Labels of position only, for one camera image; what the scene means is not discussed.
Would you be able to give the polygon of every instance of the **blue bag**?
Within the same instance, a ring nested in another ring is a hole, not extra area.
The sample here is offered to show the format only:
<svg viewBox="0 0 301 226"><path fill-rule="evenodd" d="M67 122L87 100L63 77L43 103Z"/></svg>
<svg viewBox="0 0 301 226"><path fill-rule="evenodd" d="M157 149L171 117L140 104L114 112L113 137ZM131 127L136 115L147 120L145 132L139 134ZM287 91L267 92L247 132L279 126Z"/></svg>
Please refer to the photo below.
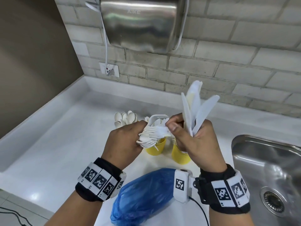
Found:
<svg viewBox="0 0 301 226"><path fill-rule="evenodd" d="M123 186L113 204L112 224L139 225L173 198L175 169L162 168Z"/></svg>

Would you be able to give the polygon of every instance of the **stainless steel sink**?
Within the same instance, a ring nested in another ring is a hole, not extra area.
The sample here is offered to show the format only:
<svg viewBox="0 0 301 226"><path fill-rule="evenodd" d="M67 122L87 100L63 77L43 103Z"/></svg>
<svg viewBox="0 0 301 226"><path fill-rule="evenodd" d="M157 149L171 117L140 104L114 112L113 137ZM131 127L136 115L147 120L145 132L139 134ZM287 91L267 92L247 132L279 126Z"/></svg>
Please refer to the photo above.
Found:
<svg viewBox="0 0 301 226"><path fill-rule="evenodd" d="M301 225L301 148L241 135L232 154L250 191L254 224Z"/></svg>

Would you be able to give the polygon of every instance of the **black electrical cord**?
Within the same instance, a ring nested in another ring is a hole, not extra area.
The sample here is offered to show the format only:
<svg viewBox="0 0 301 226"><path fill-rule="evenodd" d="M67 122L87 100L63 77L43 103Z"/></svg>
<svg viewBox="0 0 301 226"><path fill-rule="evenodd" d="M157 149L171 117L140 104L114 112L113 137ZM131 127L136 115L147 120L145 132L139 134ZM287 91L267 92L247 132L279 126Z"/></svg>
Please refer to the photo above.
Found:
<svg viewBox="0 0 301 226"><path fill-rule="evenodd" d="M3 208L3 207L0 207L0 209L5 209L5 210L7 210L7 211L13 212L13 213L10 213L10 212L0 212L0 213L7 213L7 214L13 214L13 215L15 215L15 216L17 217L17 219L18 219L18 221L19 221L19 223L20 223L21 226L26 226L26 225L21 223L19 217L22 217L23 219L25 219L25 220L27 221L27 223L28 223L30 226L33 226L31 223L29 223L29 221L27 220L26 217L21 216L20 213L18 213L17 211L12 210L12 209Z"/></svg>
<svg viewBox="0 0 301 226"><path fill-rule="evenodd" d="M204 213L204 216L205 216L205 218L206 218L206 221L207 221L207 225L209 226L209 222L208 222L208 219L207 219L207 216L206 216L206 214L205 214L205 211L204 211L204 209L201 207L201 205L196 201L196 200L194 200L192 197L188 197L190 200L192 200L192 201L194 201L200 208L201 208L201 210L203 211L203 213Z"/></svg>

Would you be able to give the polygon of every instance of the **wall socket plate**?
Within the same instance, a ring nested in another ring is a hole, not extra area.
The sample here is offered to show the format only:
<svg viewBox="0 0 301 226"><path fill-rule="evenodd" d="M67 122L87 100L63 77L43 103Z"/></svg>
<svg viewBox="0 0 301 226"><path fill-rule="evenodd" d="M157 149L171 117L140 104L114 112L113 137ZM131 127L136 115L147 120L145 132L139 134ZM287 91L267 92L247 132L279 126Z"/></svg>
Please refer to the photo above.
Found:
<svg viewBox="0 0 301 226"><path fill-rule="evenodd" d="M107 74L111 69L114 69L114 75L112 75L112 76L115 76L117 78L120 77L120 75L119 75L119 68L118 68L117 65L107 64L107 70L106 70L106 72L104 71L104 66L105 65L106 65L105 63L99 62L99 66L100 66L100 70L101 70L102 74Z"/></svg>

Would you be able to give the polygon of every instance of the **yellow plastic cup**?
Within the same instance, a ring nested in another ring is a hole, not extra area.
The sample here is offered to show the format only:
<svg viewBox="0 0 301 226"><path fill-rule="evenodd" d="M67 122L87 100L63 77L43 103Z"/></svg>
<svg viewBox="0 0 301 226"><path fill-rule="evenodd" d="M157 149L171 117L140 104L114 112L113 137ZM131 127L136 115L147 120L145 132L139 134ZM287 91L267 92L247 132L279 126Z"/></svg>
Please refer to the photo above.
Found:
<svg viewBox="0 0 301 226"><path fill-rule="evenodd" d="M176 144L173 145L171 157L176 163L181 165L187 164L191 161L189 155L181 152Z"/></svg>
<svg viewBox="0 0 301 226"><path fill-rule="evenodd" d="M151 148L146 148L146 152L149 153L151 156L158 156L162 153L164 146L166 143L166 139L162 138L159 140L159 142L156 144L156 147L158 148L158 150L155 147L151 147Z"/></svg>

